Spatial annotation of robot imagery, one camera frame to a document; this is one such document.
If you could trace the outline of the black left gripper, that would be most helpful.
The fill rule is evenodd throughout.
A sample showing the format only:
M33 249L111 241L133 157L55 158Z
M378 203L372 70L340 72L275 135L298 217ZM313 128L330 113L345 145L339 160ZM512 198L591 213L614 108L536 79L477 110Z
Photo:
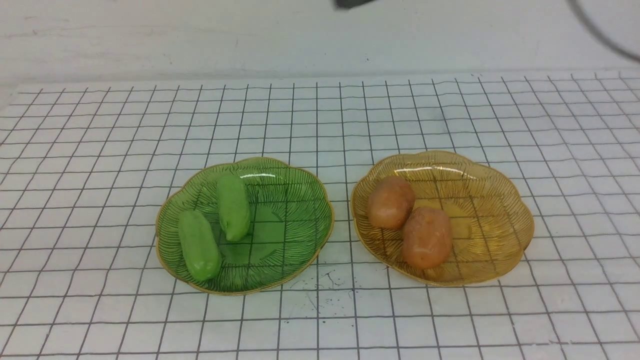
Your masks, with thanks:
M337 9L354 9L371 2L373 0L334 0L334 6Z

